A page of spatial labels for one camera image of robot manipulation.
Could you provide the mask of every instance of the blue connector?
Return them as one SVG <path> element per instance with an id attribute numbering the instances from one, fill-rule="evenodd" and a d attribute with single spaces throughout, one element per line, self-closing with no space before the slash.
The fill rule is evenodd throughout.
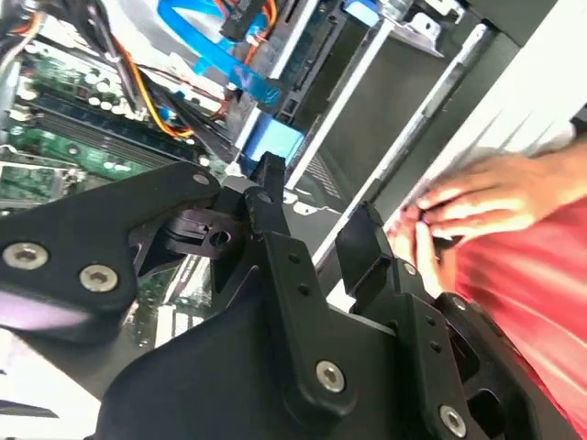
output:
<path id="1" fill-rule="evenodd" d="M 198 67 L 214 66 L 223 72 L 231 83 L 239 89 L 249 93 L 260 103 L 268 107 L 277 105 L 282 98 L 282 90 L 270 82 L 265 81 L 258 73 L 227 53 L 227 44 L 218 46 L 197 28 L 183 18 L 175 8 L 200 11 L 204 9 L 209 15 L 216 16 L 221 12 L 214 9 L 206 1 L 195 0 L 160 0 L 157 12 L 162 20 L 175 32 L 194 52 L 204 61 Z"/>
<path id="2" fill-rule="evenodd" d="M 246 158 L 258 162 L 266 151 L 281 156 L 289 165 L 304 142 L 304 135 L 269 115 L 262 115 L 243 149 Z"/>

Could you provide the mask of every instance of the silver metal panel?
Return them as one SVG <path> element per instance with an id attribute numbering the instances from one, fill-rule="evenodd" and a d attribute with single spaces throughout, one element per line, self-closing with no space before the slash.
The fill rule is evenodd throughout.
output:
<path id="1" fill-rule="evenodd" d="M 338 235 L 338 232 L 348 222 L 353 211 L 357 205 L 364 199 L 367 191 L 379 178 L 383 176 L 385 171 L 388 169 L 395 157 L 402 151 L 410 138 L 414 135 L 418 128 L 426 121 L 426 117 L 431 112 L 431 107 L 436 105 L 446 94 L 449 92 L 451 85 L 457 80 L 458 75 L 455 75 L 455 71 L 469 58 L 472 50 L 481 41 L 483 35 L 487 31 L 485 25 L 479 25 L 471 33 L 467 39 L 463 48 L 457 57 L 450 63 L 447 69 L 442 73 L 436 84 L 432 87 L 422 104 L 416 109 L 412 118 L 408 121 L 402 132 L 399 134 L 394 143 L 389 147 L 382 157 L 382 160 L 375 167 L 371 175 L 363 183 L 359 191 L 354 195 L 349 206 L 338 220 L 335 227 L 328 233 L 326 238 L 323 240 L 320 247 L 313 255 L 315 264 L 318 264 L 322 258 L 326 255 L 330 247 L 334 244 L 334 241 Z M 393 88 L 390 87 L 389 93 L 393 92 Z"/>

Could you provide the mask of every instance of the hand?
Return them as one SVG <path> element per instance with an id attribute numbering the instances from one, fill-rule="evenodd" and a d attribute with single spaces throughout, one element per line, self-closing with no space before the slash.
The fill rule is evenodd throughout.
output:
<path id="1" fill-rule="evenodd" d="M 533 225 L 566 203 L 572 185 L 556 155 L 501 156 L 435 184 L 416 205 L 434 236 L 470 240 Z"/>
<path id="2" fill-rule="evenodd" d="M 402 221 L 387 236 L 394 255 L 418 269 L 430 296 L 437 298 L 442 292 L 455 291 L 456 252 L 447 250 L 438 259 L 427 225 L 404 214 Z"/>

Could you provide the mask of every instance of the white surface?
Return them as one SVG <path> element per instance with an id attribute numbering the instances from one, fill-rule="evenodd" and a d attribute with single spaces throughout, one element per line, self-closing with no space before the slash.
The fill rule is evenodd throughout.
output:
<path id="1" fill-rule="evenodd" d="M 94 432 L 100 402 L 32 350 L 0 330 L 0 399 L 46 408 L 60 419 L 0 415 L 0 436 L 84 438 Z"/>

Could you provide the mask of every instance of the yellow wire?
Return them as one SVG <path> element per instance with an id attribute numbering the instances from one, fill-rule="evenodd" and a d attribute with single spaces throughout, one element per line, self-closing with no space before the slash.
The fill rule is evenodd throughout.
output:
<path id="1" fill-rule="evenodd" d="M 177 132 L 177 131 L 174 131 L 170 126 L 168 126 L 167 124 L 165 124 L 161 120 L 159 113 L 157 112 L 157 109 L 155 108 L 155 106 L 153 105 L 153 102 L 150 99 L 149 92 L 147 91 L 147 87 L 145 87 L 145 83 L 143 82 L 142 77 L 140 76 L 140 72 L 138 71 L 137 64 L 135 64 L 135 62 L 130 58 L 130 54 L 122 46 L 122 44 L 120 44 L 120 42 L 118 40 L 116 41 L 116 44 L 118 45 L 118 47 L 122 51 L 123 55 L 127 59 L 128 64 L 130 64 L 130 68 L 132 69 L 133 75 L 135 76 L 135 79 L 137 80 L 138 89 L 140 90 L 140 94 L 142 95 L 143 100 L 145 101 L 145 105 L 149 109 L 149 113 L 150 113 L 151 117 L 153 118 L 153 120 L 155 121 L 155 123 L 157 124 L 157 126 L 159 126 L 161 131 L 163 131 L 164 133 L 167 133 L 168 135 L 173 136 L 175 138 L 177 138 L 177 137 L 180 137 L 180 138 L 190 137 L 194 133 L 193 130 L 186 130 L 186 131 L 182 131 L 182 132 Z"/>

